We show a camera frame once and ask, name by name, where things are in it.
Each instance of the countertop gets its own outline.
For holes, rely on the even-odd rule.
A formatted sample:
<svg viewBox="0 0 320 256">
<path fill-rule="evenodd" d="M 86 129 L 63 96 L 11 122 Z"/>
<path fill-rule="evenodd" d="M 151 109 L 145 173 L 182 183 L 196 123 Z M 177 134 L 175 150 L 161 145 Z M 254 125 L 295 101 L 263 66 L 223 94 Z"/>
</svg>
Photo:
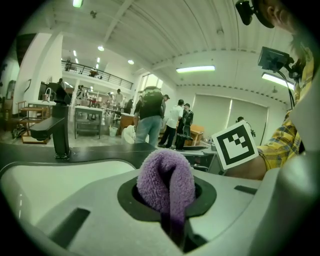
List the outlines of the countertop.
<svg viewBox="0 0 320 256">
<path fill-rule="evenodd" d="M 112 146 L 72 147 L 69 160 L 55 158 L 54 147 L 23 146 L 0 143 L 0 178 L 14 164 L 37 163 L 66 165 L 91 161 L 119 159 L 140 168 L 146 157 L 156 150 L 148 143 Z"/>
</svg>

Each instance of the yellow plaid shirt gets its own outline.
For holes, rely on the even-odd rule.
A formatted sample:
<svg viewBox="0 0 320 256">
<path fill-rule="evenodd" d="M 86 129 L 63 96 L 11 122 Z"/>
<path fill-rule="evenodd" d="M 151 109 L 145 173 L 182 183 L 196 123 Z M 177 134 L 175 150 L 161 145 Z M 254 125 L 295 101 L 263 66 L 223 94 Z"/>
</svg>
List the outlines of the yellow plaid shirt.
<svg viewBox="0 0 320 256">
<path fill-rule="evenodd" d="M 304 48 L 306 63 L 300 83 L 294 87 L 295 103 L 304 97 L 309 90 L 314 75 L 314 58 L 309 48 Z M 284 122 L 272 135 L 272 138 L 262 146 L 258 146 L 259 155 L 264 159 L 266 169 L 281 167 L 288 159 L 299 154 L 301 138 L 296 127 L 290 120 L 289 111 Z"/>
</svg>

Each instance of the sink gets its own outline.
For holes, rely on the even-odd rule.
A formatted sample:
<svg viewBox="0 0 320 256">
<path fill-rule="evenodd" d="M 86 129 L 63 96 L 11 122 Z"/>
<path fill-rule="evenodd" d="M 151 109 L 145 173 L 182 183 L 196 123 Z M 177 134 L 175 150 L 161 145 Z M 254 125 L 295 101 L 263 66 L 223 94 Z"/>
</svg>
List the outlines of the sink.
<svg viewBox="0 0 320 256">
<path fill-rule="evenodd" d="M 114 159 L 55 166 L 16 165 L 5 171 L 0 187 L 17 218 L 35 225 L 54 206 L 86 185 L 134 169 Z"/>
</svg>

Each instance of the wooden table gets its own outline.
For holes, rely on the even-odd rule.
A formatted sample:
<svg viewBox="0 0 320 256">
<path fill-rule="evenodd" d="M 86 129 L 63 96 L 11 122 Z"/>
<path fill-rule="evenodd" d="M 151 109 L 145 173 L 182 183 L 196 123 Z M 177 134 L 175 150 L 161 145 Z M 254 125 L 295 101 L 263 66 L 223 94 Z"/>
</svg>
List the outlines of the wooden table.
<svg viewBox="0 0 320 256">
<path fill-rule="evenodd" d="M 134 125 L 134 114 L 121 113 L 120 126 L 117 131 L 118 135 L 121 135 L 122 131 L 128 126 Z"/>
</svg>

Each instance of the black and white marker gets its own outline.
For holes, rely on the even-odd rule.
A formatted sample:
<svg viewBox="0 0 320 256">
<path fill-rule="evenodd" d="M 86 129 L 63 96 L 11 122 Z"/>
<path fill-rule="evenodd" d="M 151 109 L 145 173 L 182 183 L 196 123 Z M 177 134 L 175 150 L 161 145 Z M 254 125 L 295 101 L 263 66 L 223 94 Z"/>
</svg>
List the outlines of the black and white marker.
<svg viewBox="0 0 320 256">
<path fill-rule="evenodd" d="M 254 138 L 244 120 L 212 135 L 212 139 L 224 170 L 241 165 L 259 155 Z"/>
</svg>

